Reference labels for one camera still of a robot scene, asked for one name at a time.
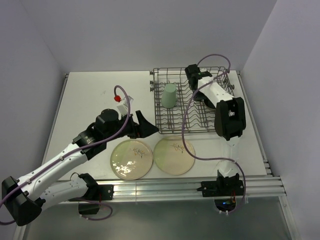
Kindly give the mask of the black bowl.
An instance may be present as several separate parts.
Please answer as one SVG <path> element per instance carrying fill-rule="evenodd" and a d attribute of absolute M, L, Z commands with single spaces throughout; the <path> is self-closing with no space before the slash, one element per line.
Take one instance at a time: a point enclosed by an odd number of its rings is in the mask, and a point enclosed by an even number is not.
<path fill-rule="evenodd" d="M 216 107 L 215 105 L 209 100 L 209 99 L 204 99 L 203 103 L 205 104 L 205 106 L 211 110 L 215 110 Z"/>

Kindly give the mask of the pale green plastic cup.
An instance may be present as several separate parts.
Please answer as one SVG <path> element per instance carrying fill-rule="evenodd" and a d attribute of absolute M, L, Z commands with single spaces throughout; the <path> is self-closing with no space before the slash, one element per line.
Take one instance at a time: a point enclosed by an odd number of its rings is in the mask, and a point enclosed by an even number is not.
<path fill-rule="evenodd" d="M 174 84 L 166 84 L 161 97 L 161 105 L 167 109 L 173 108 L 176 105 L 176 93 L 177 88 Z"/>

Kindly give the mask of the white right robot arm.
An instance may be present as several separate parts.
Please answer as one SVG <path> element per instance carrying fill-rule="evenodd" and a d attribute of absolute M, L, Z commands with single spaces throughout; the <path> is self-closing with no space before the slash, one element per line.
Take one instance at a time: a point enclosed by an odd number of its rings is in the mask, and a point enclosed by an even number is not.
<path fill-rule="evenodd" d="M 193 91 L 191 98 L 207 101 L 215 109 L 214 130 L 222 143 L 222 158 L 217 164 L 217 173 L 224 177 L 216 183 L 216 189 L 220 194 L 227 195 L 234 188 L 229 178 L 240 170 L 236 161 L 240 137 L 247 126 L 245 102 L 243 98 L 235 97 L 223 89 L 218 83 L 218 76 L 213 77 L 209 71 L 201 71 L 196 64 L 187 66 L 184 71 Z"/>

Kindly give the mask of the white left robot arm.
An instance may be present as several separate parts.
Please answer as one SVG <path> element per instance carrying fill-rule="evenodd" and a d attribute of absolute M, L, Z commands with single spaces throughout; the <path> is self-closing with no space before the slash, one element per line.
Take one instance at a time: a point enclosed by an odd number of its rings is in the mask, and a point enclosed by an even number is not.
<path fill-rule="evenodd" d="M 88 173 L 75 180 L 55 184 L 75 167 L 91 160 L 107 148 L 107 142 L 117 138 L 147 138 L 159 129 L 147 121 L 141 111 L 119 117 L 114 109 L 105 109 L 84 131 L 53 159 L 17 179 L 7 177 L 1 183 L 1 205 L 5 206 L 18 226 L 35 220 L 42 211 L 58 203 L 79 199 L 91 201 L 98 195 L 99 185 Z"/>

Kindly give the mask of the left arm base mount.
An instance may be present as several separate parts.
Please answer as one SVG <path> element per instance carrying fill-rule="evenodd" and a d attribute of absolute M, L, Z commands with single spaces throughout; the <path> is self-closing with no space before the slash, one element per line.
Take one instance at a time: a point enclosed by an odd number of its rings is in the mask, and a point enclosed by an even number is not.
<path fill-rule="evenodd" d="M 109 210 L 110 215 L 113 210 L 104 201 L 111 201 L 113 194 L 114 186 L 112 184 L 98 184 L 91 187 L 84 196 L 72 200 L 84 202 L 78 204 L 78 213 L 81 216 L 96 215 L 100 210 Z"/>

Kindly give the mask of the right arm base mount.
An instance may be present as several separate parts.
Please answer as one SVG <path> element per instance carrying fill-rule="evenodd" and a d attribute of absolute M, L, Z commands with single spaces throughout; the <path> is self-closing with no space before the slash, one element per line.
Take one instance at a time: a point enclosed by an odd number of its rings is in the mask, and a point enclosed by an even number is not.
<path fill-rule="evenodd" d="M 237 207 L 237 197 L 243 197 L 245 193 L 242 180 L 236 180 L 234 183 L 223 183 L 220 180 L 202 181 L 196 190 L 201 192 L 204 198 L 213 197 L 215 207 L 224 213 L 234 211 Z"/>

